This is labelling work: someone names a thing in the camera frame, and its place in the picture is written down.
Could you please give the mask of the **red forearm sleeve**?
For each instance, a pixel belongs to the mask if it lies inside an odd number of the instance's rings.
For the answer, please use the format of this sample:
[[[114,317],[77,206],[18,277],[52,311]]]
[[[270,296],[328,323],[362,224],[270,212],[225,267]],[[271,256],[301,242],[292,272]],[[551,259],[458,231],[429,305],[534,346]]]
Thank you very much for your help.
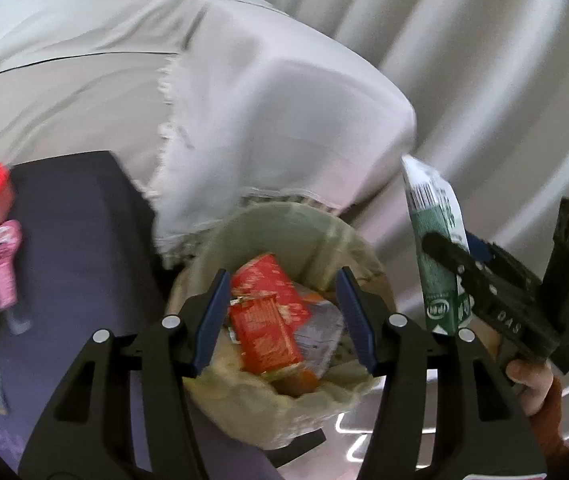
[[[548,467],[558,463],[569,453],[569,446],[565,444],[560,434],[562,416],[561,400],[562,388],[557,378],[554,379],[545,396],[541,408],[529,417],[539,447],[542,450]]]

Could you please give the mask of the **right hand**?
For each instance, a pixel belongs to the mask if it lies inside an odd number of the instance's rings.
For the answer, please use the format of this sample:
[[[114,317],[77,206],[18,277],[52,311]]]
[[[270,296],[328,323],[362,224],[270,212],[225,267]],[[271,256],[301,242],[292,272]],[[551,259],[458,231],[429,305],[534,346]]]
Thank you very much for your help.
[[[503,342],[501,335],[478,318],[472,318],[469,327],[480,338],[490,356],[496,360]],[[555,376],[549,365],[512,360],[506,365],[506,372],[513,382],[523,387],[519,400],[524,413],[527,416],[536,415],[554,385]]]

